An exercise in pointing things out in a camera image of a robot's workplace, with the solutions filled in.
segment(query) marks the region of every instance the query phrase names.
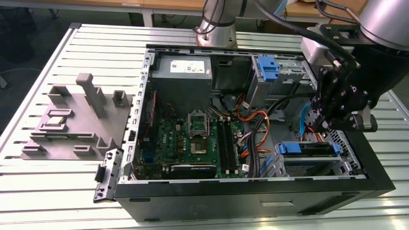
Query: gray post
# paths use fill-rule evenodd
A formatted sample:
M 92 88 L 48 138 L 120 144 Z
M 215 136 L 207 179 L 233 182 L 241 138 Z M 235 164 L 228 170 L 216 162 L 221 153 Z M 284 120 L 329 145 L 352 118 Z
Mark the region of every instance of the gray post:
M 95 85 L 92 84 L 92 79 L 94 76 L 91 73 L 80 73 L 78 75 L 76 83 L 84 89 L 87 95 L 87 101 L 95 110 L 98 118 L 104 118 L 107 116 L 107 112 L 104 109 L 104 102 L 100 100 L 100 97 L 98 96 Z

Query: white table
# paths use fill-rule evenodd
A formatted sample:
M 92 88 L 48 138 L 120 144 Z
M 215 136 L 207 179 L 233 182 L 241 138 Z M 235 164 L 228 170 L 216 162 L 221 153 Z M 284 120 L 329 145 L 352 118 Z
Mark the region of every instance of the white table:
M 98 161 L 24 161 L 24 142 L 46 112 L 52 84 L 75 86 L 90 72 L 106 93 L 134 92 L 139 86 L 145 44 L 195 45 L 191 30 L 84 24 L 68 29 L 16 115 L 0 137 L 0 229 L 405 229 L 409 227 L 408 111 L 392 92 L 373 114 L 380 131 L 367 138 L 397 190 L 357 201 L 324 216 L 220 219 L 145 223 L 131 218 L 119 203 L 94 204 Z M 240 48 L 300 50 L 300 37 L 237 33 Z

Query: wooden table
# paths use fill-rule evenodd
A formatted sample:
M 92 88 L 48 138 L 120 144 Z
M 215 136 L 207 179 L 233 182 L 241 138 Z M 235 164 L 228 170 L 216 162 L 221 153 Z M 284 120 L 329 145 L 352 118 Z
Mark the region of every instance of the wooden table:
M 141 13 L 144 25 L 153 27 L 153 14 L 201 16 L 204 2 L 205 0 L 0 0 L 0 6 Z M 329 22 L 311 3 L 289 4 L 287 13 L 287 20 L 292 22 Z

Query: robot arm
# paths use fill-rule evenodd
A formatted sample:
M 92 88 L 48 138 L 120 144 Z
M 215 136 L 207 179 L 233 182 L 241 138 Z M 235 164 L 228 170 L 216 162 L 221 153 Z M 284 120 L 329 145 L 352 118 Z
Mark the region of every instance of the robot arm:
M 360 16 L 361 24 L 320 27 L 323 36 L 352 52 L 356 66 L 333 50 L 303 39 L 301 48 L 311 64 L 319 59 L 329 64 L 317 66 L 319 89 L 312 105 L 321 115 L 313 130 L 377 131 L 371 109 L 409 72 L 405 9 L 407 0 L 371 0 Z
M 287 0 L 207 0 L 197 45 L 235 47 L 236 17 L 268 17 L 304 37 L 301 50 L 317 69 L 312 106 L 320 116 L 313 130 L 375 132 L 371 110 L 409 72 L 409 1 L 371 0 L 360 17 L 329 0 L 316 2 L 328 17 L 336 16 L 324 12 L 323 4 L 345 10 L 357 24 L 323 25 L 313 32 L 275 15 L 283 12 Z
M 287 0 L 263 0 L 271 12 L 281 13 Z M 236 18 L 265 19 L 253 0 L 207 0 L 203 22 L 197 34 L 197 45 L 209 47 L 236 47 Z

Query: power supply label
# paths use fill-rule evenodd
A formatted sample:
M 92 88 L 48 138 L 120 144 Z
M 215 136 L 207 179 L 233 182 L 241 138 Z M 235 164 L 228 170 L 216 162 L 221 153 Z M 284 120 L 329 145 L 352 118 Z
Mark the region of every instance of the power supply label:
M 171 62 L 171 73 L 205 73 L 204 61 L 173 60 Z

